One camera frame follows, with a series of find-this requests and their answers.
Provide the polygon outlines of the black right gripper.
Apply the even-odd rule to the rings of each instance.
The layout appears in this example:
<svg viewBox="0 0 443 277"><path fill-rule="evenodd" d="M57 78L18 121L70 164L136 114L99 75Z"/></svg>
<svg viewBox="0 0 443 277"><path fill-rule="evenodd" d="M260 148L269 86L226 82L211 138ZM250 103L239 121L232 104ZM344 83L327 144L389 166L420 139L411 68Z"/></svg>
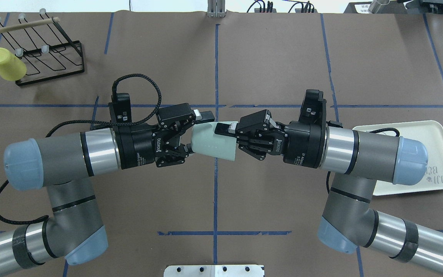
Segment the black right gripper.
<svg viewBox="0 0 443 277"><path fill-rule="evenodd" d="M265 160L266 155L281 155L287 164L318 168L324 151L325 129L325 123L276 123L271 112L264 109L238 122L218 122L215 134L237 138L239 149L257 160Z"/></svg>

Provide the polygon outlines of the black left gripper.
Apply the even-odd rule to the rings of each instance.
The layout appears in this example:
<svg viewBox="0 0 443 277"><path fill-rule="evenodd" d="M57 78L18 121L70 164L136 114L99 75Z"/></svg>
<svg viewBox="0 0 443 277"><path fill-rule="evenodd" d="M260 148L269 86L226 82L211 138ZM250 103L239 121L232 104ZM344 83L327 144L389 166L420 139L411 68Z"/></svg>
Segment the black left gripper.
<svg viewBox="0 0 443 277"><path fill-rule="evenodd" d="M158 168L180 165L193 154L192 144L180 138L196 124L215 121L211 111L191 109L188 103L158 109L158 125L115 126L121 169L135 168L155 161ZM156 132L156 143L153 133Z"/></svg>

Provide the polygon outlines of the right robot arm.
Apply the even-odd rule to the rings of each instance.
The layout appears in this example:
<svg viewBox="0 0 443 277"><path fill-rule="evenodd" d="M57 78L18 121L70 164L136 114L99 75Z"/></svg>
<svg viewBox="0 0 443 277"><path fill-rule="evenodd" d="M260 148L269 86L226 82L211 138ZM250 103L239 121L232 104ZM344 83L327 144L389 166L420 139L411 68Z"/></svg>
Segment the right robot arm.
<svg viewBox="0 0 443 277"><path fill-rule="evenodd" d="M342 253L369 248L389 259L443 274L443 232L371 207L380 184L415 185L427 169L425 146L399 135L381 135L328 122L326 113L304 108L289 124L263 110L233 123L218 123L215 134L232 137L239 149L263 160L280 155L288 164L334 174L327 189L318 238Z"/></svg>

